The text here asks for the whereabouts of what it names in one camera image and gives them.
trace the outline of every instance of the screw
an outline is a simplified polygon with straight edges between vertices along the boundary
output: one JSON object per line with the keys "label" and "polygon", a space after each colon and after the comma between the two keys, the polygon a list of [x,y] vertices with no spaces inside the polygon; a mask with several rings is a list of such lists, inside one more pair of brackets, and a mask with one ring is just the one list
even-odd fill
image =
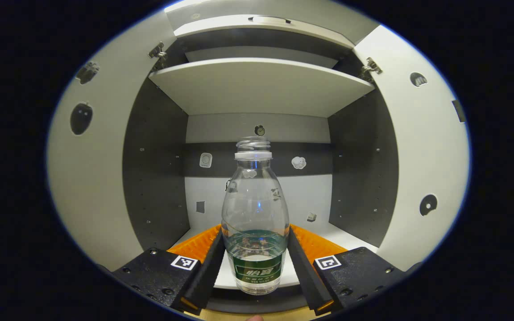
{"label": "screw", "polygon": [[352,290],[350,290],[349,288],[345,288],[344,290],[340,291],[341,296],[347,296],[347,295],[351,295],[351,294],[352,294]]}

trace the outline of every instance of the plastic water bottle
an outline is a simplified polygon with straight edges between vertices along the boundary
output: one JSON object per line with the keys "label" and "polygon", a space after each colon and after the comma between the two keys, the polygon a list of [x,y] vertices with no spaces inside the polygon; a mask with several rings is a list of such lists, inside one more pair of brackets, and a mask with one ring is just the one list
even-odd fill
{"label": "plastic water bottle", "polygon": [[222,232],[237,287],[253,295],[279,286],[289,232],[281,185],[265,137],[237,143],[237,170],[226,188]]}

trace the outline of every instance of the bottle label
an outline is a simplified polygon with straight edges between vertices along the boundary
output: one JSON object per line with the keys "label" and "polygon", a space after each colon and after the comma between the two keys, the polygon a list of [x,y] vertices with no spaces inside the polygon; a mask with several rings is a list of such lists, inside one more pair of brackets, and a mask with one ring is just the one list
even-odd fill
{"label": "bottle label", "polygon": [[233,257],[235,277],[247,283],[271,282],[281,276],[283,255],[263,261],[246,261]]}

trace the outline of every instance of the finger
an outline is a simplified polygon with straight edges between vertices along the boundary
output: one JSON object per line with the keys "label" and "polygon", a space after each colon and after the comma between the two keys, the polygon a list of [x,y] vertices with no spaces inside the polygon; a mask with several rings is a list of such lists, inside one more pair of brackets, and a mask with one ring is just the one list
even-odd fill
{"label": "finger", "polygon": [[253,317],[250,317],[247,321],[263,321],[263,317],[261,317],[261,315],[253,315]]}

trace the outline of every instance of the metal hinge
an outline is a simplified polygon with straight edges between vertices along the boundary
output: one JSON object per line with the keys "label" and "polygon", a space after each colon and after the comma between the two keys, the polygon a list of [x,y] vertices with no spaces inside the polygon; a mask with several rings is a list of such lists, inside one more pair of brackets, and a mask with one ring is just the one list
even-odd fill
{"label": "metal hinge", "polygon": [[158,57],[158,61],[152,67],[151,73],[155,71],[159,71],[166,67],[166,59],[168,58],[168,54],[163,51],[164,43],[160,42],[157,44],[151,51],[148,53],[148,57],[154,58]]}
{"label": "metal hinge", "polygon": [[373,83],[374,79],[372,78],[372,75],[370,75],[370,71],[375,71],[377,74],[381,74],[382,69],[380,69],[380,67],[378,67],[376,62],[374,60],[372,60],[370,57],[368,57],[366,59],[366,61],[368,61],[368,65],[362,66],[361,74],[358,77],[360,79],[362,79],[363,81],[368,81],[368,82]]}

